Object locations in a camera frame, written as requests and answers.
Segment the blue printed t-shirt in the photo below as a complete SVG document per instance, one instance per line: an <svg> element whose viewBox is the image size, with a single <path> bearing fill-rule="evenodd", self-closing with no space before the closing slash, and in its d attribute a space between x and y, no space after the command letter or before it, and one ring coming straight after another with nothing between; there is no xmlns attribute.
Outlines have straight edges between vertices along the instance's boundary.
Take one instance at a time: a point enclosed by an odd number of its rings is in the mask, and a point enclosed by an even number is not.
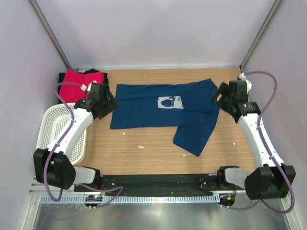
<svg viewBox="0 0 307 230"><path fill-rule="evenodd" d="M211 79L185 84L119 84L119 108L111 129L177 127L173 143L200 156L215 129L219 107L210 101L217 91Z"/></svg>

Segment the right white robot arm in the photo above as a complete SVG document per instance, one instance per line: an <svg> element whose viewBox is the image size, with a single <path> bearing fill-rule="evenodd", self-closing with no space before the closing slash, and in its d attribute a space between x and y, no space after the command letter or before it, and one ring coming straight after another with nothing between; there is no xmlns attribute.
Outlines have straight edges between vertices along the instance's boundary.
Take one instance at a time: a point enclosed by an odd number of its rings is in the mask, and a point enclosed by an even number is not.
<svg viewBox="0 0 307 230"><path fill-rule="evenodd" d="M248 85L243 80L221 83L211 98L219 108L230 114L243 131L255 163L248 173L237 166L221 166L216 177L219 188L233 184L243 188L251 200L284 198L292 195L296 176L292 165L285 165L264 127L261 110L256 102L248 101Z"/></svg>

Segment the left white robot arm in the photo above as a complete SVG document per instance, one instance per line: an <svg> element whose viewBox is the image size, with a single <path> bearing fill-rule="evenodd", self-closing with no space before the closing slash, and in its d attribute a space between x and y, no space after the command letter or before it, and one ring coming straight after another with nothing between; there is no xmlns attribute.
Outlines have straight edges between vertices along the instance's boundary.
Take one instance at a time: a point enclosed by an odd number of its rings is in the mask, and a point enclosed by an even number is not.
<svg viewBox="0 0 307 230"><path fill-rule="evenodd" d="M37 148L33 154L36 180L47 190L51 186L67 190L77 184L85 184L93 192L101 188L98 170L74 167L70 157L92 122L119 108L119 103L108 84L93 82L85 90L88 91L87 98L79 99L74 107L67 106L71 118L60 133L47 147Z"/></svg>

